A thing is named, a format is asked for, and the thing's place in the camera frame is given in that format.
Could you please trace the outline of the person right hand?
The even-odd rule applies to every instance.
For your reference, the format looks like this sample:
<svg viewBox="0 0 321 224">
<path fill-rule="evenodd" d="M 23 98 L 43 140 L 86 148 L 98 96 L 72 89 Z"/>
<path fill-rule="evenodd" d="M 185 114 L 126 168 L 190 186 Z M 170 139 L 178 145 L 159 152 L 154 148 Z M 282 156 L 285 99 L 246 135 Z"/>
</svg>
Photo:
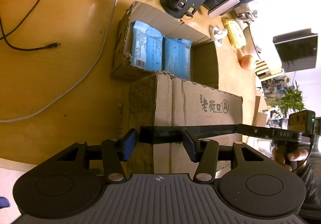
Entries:
<svg viewBox="0 0 321 224">
<path fill-rule="evenodd" d="M 305 168 L 308 155 L 309 152 L 302 148 L 290 152 L 286 156 L 283 156 L 277 147 L 272 150 L 273 160 L 292 172 L 294 170 L 299 172 Z"/>
</svg>

